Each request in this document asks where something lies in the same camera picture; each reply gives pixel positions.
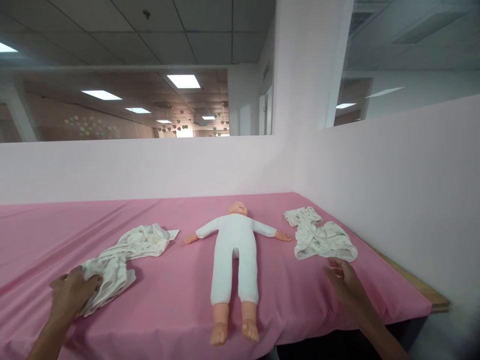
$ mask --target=white bodysuit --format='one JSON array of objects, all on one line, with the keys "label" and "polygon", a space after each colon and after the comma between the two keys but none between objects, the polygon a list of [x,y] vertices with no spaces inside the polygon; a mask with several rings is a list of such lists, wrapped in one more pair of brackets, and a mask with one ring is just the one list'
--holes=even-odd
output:
[{"label": "white bodysuit", "polygon": [[218,230],[211,281],[211,304],[229,303],[232,293],[232,258],[239,258],[238,297],[242,302],[259,302],[257,286],[257,244],[254,232],[273,238],[277,232],[247,216],[233,213],[210,221],[196,231],[200,239]]}]

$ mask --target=doll face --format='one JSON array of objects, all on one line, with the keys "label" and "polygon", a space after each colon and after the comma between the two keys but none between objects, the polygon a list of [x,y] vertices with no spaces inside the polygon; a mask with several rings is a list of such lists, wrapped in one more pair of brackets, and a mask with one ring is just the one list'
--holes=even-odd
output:
[{"label": "doll face", "polygon": [[230,206],[230,208],[228,209],[228,213],[247,216],[249,212],[247,211],[247,208],[245,207],[245,204],[243,202],[237,201]]}]

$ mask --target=pink sheet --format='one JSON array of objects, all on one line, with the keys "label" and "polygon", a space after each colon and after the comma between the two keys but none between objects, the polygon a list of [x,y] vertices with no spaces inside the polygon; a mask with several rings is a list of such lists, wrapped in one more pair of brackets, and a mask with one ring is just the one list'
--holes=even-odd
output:
[{"label": "pink sheet", "polygon": [[[96,257],[128,230],[153,223],[181,229],[180,234],[160,257],[128,263],[137,281],[70,329],[60,359],[257,359],[275,344],[355,329],[322,273],[325,258],[297,260],[296,241],[256,235],[260,342],[247,342],[241,334],[234,260],[228,342],[220,348],[209,346],[216,234],[191,245],[183,238],[224,215],[236,200],[247,205],[254,219],[292,237],[295,228],[284,219],[286,210],[312,206],[324,222],[335,221],[293,192],[0,207],[0,358],[25,358],[48,317],[52,279]],[[430,303],[347,232],[358,249],[352,265],[384,322],[427,316]]]}]

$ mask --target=crumpled fabric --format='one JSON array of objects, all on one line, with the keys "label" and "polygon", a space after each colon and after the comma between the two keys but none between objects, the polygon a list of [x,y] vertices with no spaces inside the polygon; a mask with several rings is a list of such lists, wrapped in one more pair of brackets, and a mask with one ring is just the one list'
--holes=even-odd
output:
[{"label": "crumpled fabric", "polygon": [[175,240],[180,230],[166,231],[158,224],[139,226],[124,234],[117,245],[109,247],[98,257],[85,261],[81,266],[83,278],[100,275],[103,281],[81,309],[85,318],[98,308],[108,304],[136,280],[135,270],[127,270],[127,261],[147,256],[158,257]]},{"label": "crumpled fabric", "polygon": [[291,227],[296,227],[301,223],[318,225],[322,222],[322,217],[317,214],[315,209],[311,206],[286,211],[283,216]]},{"label": "crumpled fabric", "polygon": [[352,245],[349,235],[333,221],[321,227],[316,227],[311,222],[302,222],[298,225],[295,238],[297,244],[294,252],[299,260],[320,255],[352,262],[358,256],[357,248]]}]

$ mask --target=doll leg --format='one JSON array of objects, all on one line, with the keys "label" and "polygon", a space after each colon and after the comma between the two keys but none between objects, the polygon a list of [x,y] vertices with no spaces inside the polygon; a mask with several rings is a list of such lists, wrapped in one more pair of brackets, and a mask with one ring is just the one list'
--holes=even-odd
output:
[{"label": "doll leg", "polygon": [[210,345],[225,344],[228,337],[229,302],[232,293],[232,249],[215,246],[210,300],[213,322]]},{"label": "doll leg", "polygon": [[257,246],[253,242],[245,244],[240,250],[238,265],[238,296],[241,300],[241,330],[250,341],[259,341],[257,329],[257,303],[259,289],[257,285]]}]

